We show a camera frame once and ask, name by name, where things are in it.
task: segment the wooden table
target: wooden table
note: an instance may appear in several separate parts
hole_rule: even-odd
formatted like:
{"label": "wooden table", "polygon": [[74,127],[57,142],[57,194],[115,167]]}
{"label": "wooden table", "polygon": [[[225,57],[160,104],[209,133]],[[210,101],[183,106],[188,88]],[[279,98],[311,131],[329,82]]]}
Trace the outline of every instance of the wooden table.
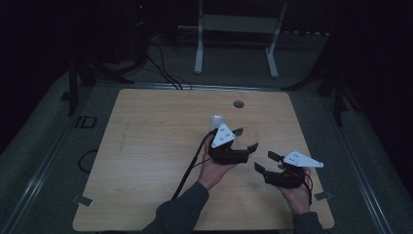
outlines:
{"label": "wooden table", "polygon": [[[244,108],[236,108],[235,100],[243,101]],[[171,198],[181,181],[212,115],[222,115],[232,130],[255,129],[259,146],[246,164],[239,164],[210,191],[195,229],[292,228],[281,193],[253,168],[257,162],[279,171],[267,158],[268,151],[286,155],[296,149],[310,155],[287,94],[122,90],[84,192],[94,203],[79,205],[74,229],[141,230],[152,221],[157,207]],[[182,191],[196,181],[200,168],[192,171]],[[312,179],[313,194],[320,193],[314,169]],[[326,200],[313,198],[312,211],[324,228],[334,225]]]}

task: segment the gray sleeve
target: gray sleeve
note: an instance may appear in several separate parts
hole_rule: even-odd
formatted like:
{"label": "gray sleeve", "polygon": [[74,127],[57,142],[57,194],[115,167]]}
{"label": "gray sleeve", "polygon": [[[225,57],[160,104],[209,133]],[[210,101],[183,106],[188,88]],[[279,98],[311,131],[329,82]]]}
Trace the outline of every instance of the gray sleeve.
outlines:
{"label": "gray sleeve", "polygon": [[309,212],[292,216],[294,234],[325,234],[325,230],[319,223],[317,213]]}
{"label": "gray sleeve", "polygon": [[209,193],[199,182],[195,182],[182,196],[164,202],[156,210],[155,219],[140,233],[175,234],[192,233]]}

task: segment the black cable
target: black cable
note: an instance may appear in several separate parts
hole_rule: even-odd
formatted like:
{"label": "black cable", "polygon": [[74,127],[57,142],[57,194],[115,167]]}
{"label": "black cable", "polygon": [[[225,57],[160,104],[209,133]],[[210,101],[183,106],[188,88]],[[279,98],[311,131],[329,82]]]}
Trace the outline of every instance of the black cable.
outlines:
{"label": "black cable", "polygon": [[[145,71],[149,71],[149,72],[158,74],[158,75],[160,75],[160,76],[163,76],[161,73],[156,72],[156,71],[153,71],[153,70],[150,70],[150,69],[148,69],[148,68],[142,67],[142,69],[145,70]],[[185,83],[185,84],[187,84],[187,85],[189,86],[189,89],[190,89],[190,90],[192,90],[192,85],[191,85],[191,83],[185,81],[182,77],[179,77],[179,76],[172,76],[172,77],[177,78],[177,79],[180,79],[183,83]]]}
{"label": "black cable", "polygon": [[85,168],[82,166],[82,161],[85,159],[85,157],[86,157],[87,155],[89,155],[90,153],[94,153],[94,152],[97,152],[97,149],[89,150],[88,152],[84,153],[84,154],[80,157],[80,159],[79,159],[79,161],[78,161],[78,167],[79,167],[79,169],[80,169],[82,172],[87,173],[87,174],[90,174],[90,173],[91,173],[90,170],[87,170],[87,169],[85,169]]}
{"label": "black cable", "polygon": [[175,85],[175,83],[173,81],[174,79],[170,79],[170,77],[168,77],[166,74],[164,74],[162,68],[155,61],[153,61],[149,56],[147,56],[147,57],[148,57],[148,60],[150,62],[152,62],[152,64],[154,64],[156,68],[158,68],[158,70],[161,72],[162,76],[164,76],[165,79],[167,79],[177,90],[179,90],[179,88]]}
{"label": "black cable", "polygon": [[209,160],[211,160],[212,158],[208,158],[208,159],[206,159],[206,160],[204,160],[203,162],[201,162],[201,163],[197,163],[196,165],[194,165],[194,167],[192,167],[192,168],[195,168],[195,167],[197,167],[198,165],[201,165],[202,163],[204,163],[204,162],[206,162],[206,161],[209,161]]}
{"label": "black cable", "polygon": [[192,169],[195,167],[195,163],[197,162],[198,155],[200,154],[201,149],[203,148],[207,138],[212,135],[213,131],[209,132],[206,134],[204,137],[203,141],[201,141],[200,147],[198,147],[197,153],[195,154],[194,158],[192,159],[191,164],[189,165],[188,169],[185,172],[185,175],[183,176],[182,180],[180,181],[178,187],[176,188],[175,193],[173,194],[171,200],[174,200],[178,197],[180,191],[182,190],[183,185],[185,184],[186,179],[188,178],[189,174],[191,173]]}
{"label": "black cable", "polygon": [[192,90],[192,85],[189,84],[185,79],[183,79],[182,77],[178,77],[178,76],[172,76],[172,75],[170,75],[170,74],[167,72],[167,70],[165,69],[164,52],[162,51],[161,47],[159,47],[158,45],[156,45],[156,44],[154,44],[154,43],[150,43],[149,45],[157,48],[158,51],[159,51],[159,53],[161,54],[162,68],[163,68],[163,70],[165,71],[166,75],[167,75],[168,77],[170,77],[170,78],[174,78],[174,77],[179,78],[180,80],[182,80],[183,83],[189,85],[189,86],[191,87],[191,90]]}
{"label": "black cable", "polygon": [[310,176],[308,175],[308,174],[305,174],[309,179],[310,179],[310,182],[311,182],[311,188],[310,188],[310,186],[309,186],[309,184],[308,183],[306,183],[305,181],[303,182],[304,183],[304,186],[306,186],[306,188],[307,188],[307,190],[309,191],[309,202],[310,202],[310,205],[313,203],[313,195],[312,195],[312,192],[313,192],[313,180],[310,178]]}

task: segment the hand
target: hand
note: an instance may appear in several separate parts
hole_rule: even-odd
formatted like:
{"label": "hand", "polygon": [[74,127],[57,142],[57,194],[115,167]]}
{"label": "hand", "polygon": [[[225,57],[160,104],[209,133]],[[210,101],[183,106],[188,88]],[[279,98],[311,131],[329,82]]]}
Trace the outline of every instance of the hand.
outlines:
{"label": "hand", "polygon": [[198,182],[202,184],[208,191],[215,186],[224,175],[234,168],[236,165],[220,165],[215,163],[208,154],[210,142],[212,141],[213,136],[209,136],[206,139],[206,143],[204,144],[204,156],[202,163],[202,168],[200,172],[200,176],[198,177]]}
{"label": "hand", "polygon": [[[306,183],[308,184],[311,170],[309,168],[304,168],[304,173],[308,175],[305,179]],[[310,211],[309,196],[311,196],[311,194],[309,194],[309,191],[304,184],[301,184],[301,186],[298,188],[277,188],[282,193],[282,196],[286,200],[286,203],[291,209],[293,215],[300,215],[308,213]]]}

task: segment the white triangular marker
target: white triangular marker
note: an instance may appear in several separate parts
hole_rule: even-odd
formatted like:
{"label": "white triangular marker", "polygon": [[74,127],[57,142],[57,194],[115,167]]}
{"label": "white triangular marker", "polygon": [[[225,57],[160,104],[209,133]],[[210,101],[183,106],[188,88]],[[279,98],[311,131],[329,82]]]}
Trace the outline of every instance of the white triangular marker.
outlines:
{"label": "white triangular marker", "polygon": [[223,145],[236,138],[235,134],[228,128],[225,123],[221,123],[218,132],[212,142],[212,148]]}
{"label": "white triangular marker", "polygon": [[297,150],[292,151],[286,156],[283,161],[287,164],[293,165],[295,167],[311,167],[311,168],[322,168],[324,164],[318,162],[307,155],[304,155]]}

